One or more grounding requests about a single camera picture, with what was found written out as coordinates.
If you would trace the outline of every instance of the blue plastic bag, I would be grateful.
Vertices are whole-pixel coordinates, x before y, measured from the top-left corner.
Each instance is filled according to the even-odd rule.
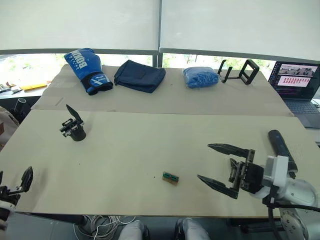
[[[183,70],[184,81],[188,88],[204,88],[217,84],[218,74],[211,67],[194,66]]]

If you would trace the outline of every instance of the beige board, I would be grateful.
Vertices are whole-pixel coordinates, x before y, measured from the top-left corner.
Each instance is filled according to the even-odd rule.
[[[273,155],[267,137],[273,129],[287,143],[299,169],[297,178],[320,189],[320,150],[295,117],[79,114],[87,134],[81,142],[59,132],[70,117],[67,111],[32,110],[0,152],[3,184],[14,187],[27,167],[34,170],[19,212],[266,217],[261,200],[243,190],[237,200],[231,199],[209,188],[197,174],[230,186],[230,156],[207,144],[254,149],[254,163],[260,165]],[[179,176],[177,186],[162,180],[163,171]]]
[[[103,72],[112,82],[117,70],[116,66],[103,66]],[[261,72],[250,85],[241,79],[229,79],[211,87],[190,89],[186,87],[182,69],[166,68],[165,71],[164,80],[153,93],[114,85],[112,90],[89,96],[71,67],[65,65],[33,109],[64,110],[65,104],[69,104],[82,111],[293,116]],[[239,71],[234,70],[230,76],[238,74]]]

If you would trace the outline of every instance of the small circuit board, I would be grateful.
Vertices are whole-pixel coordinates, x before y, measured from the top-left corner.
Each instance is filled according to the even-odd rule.
[[[162,175],[162,180],[167,181],[168,183],[171,183],[173,185],[177,185],[179,182],[179,177],[164,171]]]

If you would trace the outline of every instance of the boxing glove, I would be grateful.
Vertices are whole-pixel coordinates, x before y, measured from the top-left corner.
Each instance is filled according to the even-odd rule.
[[[102,72],[101,61],[91,48],[81,48],[64,55],[89,95],[112,89],[113,83]]]

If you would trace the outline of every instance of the laptop screen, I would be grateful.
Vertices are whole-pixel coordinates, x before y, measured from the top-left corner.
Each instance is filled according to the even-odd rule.
[[[277,61],[269,83],[283,99],[310,101],[320,86],[320,65]]]

